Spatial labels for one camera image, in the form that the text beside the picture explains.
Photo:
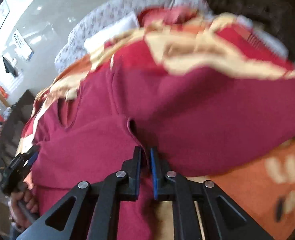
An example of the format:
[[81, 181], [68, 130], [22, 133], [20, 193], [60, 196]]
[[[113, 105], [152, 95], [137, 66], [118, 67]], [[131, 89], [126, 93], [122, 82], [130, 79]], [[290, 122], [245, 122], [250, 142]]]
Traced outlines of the person's left hand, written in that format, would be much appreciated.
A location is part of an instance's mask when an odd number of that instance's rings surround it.
[[30, 213], [38, 213], [39, 203], [33, 193], [29, 189], [25, 189], [11, 193], [9, 208], [16, 228], [19, 231], [24, 231], [31, 225], [30, 220], [23, 212], [24, 209]]

